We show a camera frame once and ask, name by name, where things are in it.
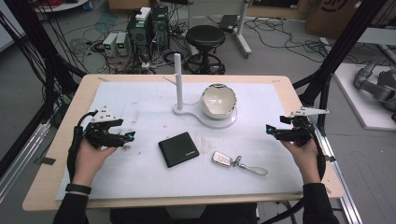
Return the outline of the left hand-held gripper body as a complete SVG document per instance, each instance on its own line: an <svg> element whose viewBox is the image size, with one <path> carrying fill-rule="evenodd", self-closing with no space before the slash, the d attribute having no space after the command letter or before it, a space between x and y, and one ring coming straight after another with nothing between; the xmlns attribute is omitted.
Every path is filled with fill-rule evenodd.
<svg viewBox="0 0 396 224"><path fill-rule="evenodd" d="M118 119L107 111L104 106L100 110L90 111L88 116L91 117L84 137L94 147L122 147L129 141L128 134L111 133L112 127L121 126L123 119Z"/></svg>

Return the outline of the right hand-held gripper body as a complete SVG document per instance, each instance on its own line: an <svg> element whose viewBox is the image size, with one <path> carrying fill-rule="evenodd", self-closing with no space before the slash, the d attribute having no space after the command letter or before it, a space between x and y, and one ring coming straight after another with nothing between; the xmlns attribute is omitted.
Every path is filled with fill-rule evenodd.
<svg viewBox="0 0 396 224"><path fill-rule="evenodd" d="M300 107L292 111L288 117L281 116L282 123L291 124L290 130L276 129L276 140L289 141L297 144L298 147L305 145L313 136L315 130L309 116L328 114L328 109L318 109L312 107Z"/></svg>

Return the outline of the person's right hand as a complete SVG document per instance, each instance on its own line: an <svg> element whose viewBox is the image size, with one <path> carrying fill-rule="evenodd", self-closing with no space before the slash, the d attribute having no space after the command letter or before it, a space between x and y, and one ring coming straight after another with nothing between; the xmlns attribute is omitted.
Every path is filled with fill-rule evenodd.
<svg viewBox="0 0 396 224"><path fill-rule="evenodd" d="M281 141L281 144L290 152L296 165L298 166L304 184L319 183L317 146L313 140L298 147L295 143Z"/></svg>

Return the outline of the person's left hand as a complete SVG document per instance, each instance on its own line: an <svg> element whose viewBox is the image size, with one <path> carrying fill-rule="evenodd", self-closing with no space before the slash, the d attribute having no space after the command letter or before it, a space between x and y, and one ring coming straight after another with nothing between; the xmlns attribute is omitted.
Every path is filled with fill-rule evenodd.
<svg viewBox="0 0 396 224"><path fill-rule="evenodd" d="M72 183L90 187L106 159L116 150L116 147L95 148L86 139L83 139L78 149Z"/></svg>

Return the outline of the black leather wallet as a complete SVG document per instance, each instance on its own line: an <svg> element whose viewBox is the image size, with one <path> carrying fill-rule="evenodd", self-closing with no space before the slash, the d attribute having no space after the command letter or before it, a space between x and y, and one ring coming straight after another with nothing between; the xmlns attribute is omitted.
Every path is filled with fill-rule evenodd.
<svg viewBox="0 0 396 224"><path fill-rule="evenodd" d="M191 160L200 155L188 132L162 140L158 146L168 168Z"/></svg>

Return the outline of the white egg-shaped bowl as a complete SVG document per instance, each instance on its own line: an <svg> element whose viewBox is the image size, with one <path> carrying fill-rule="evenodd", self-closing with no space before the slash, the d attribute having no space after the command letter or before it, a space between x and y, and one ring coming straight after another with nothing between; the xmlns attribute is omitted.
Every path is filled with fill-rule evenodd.
<svg viewBox="0 0 396 224"><path fill-rule="evenodd" d="M236 107L236 95L225 84L211 84L201 95L203 112L212 119L226 119Z"/></svg>

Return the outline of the black wristband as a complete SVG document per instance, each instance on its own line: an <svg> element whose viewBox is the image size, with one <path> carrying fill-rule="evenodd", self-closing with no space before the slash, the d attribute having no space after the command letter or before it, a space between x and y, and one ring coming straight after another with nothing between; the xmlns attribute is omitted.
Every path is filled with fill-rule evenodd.
<svg viewBox="0 0 396 224"><path fill-rule="evenodd" d="M83 186L83 185L77 185L77 184L72 184L69 183L65 190L67 192L78 192L78 193L83 193L83 194L87 194L89 195L92 192L92 188L91 187L87 187L87 186Z"/></svg>

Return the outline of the white stand with pole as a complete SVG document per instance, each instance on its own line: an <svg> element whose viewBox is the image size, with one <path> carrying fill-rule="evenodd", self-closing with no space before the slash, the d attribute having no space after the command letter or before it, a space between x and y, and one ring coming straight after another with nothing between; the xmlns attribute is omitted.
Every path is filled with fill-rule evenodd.
<svg viewBox="0 0 396 224"><path fill-rule="evenodd" d="M175 61L175 81L171 80L177 89L177 103L173 106L173 112L178 116L192 116L196 118L204 126L220 130L231 127L237 118L237 108L235 107L234 112L226 119L212 119L207 116L201 106L201 95L197 103L185 104L183 102L183 83L182 83L182 72L181 72L181 55L179 53L174 54Z"/></svg>

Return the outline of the white power supply box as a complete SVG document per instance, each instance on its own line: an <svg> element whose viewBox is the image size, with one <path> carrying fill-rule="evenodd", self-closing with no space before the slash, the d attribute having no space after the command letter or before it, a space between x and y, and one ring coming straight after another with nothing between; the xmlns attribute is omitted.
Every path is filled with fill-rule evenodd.
<svg viewBox="0 0 396 224"><path fill-rule="evenodd" d="M126 33L124 32L118 33L116 45L120 56L129 55L129 42Z"/></svg>
<svg viewBox="0 0 396 224"><path fill-rule="evenodd" d="M117 54L117 37L117 34L110 33L103 41L103 46L107 57L114 57Z"/></svg>

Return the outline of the white metal stand leg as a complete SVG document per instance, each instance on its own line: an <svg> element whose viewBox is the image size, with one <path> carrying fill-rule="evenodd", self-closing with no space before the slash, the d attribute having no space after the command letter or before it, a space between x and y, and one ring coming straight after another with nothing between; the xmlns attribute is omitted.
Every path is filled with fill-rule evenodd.
<svg viewBox="0 0 396 224"><path fill-rule="evenodd" d="M242 1L242 3L241 3L239 16L238 16L239 21L237 23L237 27L233 29L233 34L237 38L239 44L241 45L243 52L245 54L245 58L247 59L252 54L252 50L251 50L250 46L248 45L248 42L244 38L243 32L244 32L244 25L245 25L245 21L246 21L246 15L248 13L248 6L250 3L250 0L241 0L241 1Z"/></svg>

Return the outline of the black computer tower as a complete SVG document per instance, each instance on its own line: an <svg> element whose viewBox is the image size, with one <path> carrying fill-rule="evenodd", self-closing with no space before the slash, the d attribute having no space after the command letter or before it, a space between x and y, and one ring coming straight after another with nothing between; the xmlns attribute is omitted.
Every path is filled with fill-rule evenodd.
<svg viewBox="0 0 396 224"><path fill-rule="evenodd" d="M149 42L152 38L151 8L141 7L134 10L127 26L128 35L134 47L134 55L143 62L150 60Z"/></svg>
<svg viewBox="0 0 396 224"><path fill-rule="evenodd" d="M169 49L168 6L152 8L153 43L160 49Z"/></svg>

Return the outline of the black round stool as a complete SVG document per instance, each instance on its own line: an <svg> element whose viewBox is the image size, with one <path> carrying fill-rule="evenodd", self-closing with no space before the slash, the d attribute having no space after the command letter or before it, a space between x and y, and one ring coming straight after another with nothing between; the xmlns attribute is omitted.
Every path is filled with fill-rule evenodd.
<svg viewBox="0 0 396 224"><path fill-rule="evenodd" d="M197 25L190 28L186 33L186 40L197 49L197 53L184 62L183 68L195 75L223 75L225 65L210 51L215 52L225 39L225 34L219 27Z"/></svg>

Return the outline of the brown cardboard box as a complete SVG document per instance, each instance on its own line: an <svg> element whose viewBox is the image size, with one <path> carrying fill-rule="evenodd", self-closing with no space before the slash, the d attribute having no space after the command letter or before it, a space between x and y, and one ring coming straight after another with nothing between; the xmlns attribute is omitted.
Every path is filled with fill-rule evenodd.
<svg viewBox="0 0 396 224"><path fill-rule="evenodd" d="M349 23L363 0L312 0L313 6L305 19L305 32L310 35L337 39L351 31Z"/></svg>

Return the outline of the aluminium rail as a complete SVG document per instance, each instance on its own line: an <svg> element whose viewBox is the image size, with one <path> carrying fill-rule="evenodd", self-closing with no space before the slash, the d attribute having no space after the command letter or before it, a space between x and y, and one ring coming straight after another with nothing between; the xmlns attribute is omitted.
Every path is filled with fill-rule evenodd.
<svg viewBox="0 0 396 224"><path fill-rule="evenodd" d="M315 128L315 131L323 153L331 158L330 161L326 162L327 168L323 176L323 182L328 189L329 196L339 200L348 224L363 224L327 136L323 135L319 128Z"/></svg>
<svg viewBox="0 0 396 224"><path fill-rule="evenodd" d="M21 176L28 162L50 131L50 123L39 123L34 131L28 135L27 140L22 145L21 151L17 154L16 159L10 164L5 174L0 178L0 203L4 201L8 193Z"/></svg>

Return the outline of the black frame post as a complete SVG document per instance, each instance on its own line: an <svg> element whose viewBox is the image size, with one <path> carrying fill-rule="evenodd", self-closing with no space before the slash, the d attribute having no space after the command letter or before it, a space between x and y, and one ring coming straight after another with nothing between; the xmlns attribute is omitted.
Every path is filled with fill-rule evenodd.
<svg viewBox="0 0 396 224"><path fill-rule="evenodd" d="M13 27L3 13L0 24L20 48L38 80L43 84L44 119L49 119L55 105L61 106L62 96L71 96L78 89L74 76L86 72L67 61L55 48L46 30L34 12L31 0L4 0L6 6L25 32L25 37Z"/></svg>
<svg viewBox="0 0 396 224"><path fill-rule="evenodd" d="M319 69L312 75L293 84L294 89L306 86L305 91L299 95L299 99L303 105L313 106L317 97L320 96L319 108L327 108L330 83L334 72L388 0L360 1L361 5L346 24L343 32L337 38L337 41Z"/></svg>

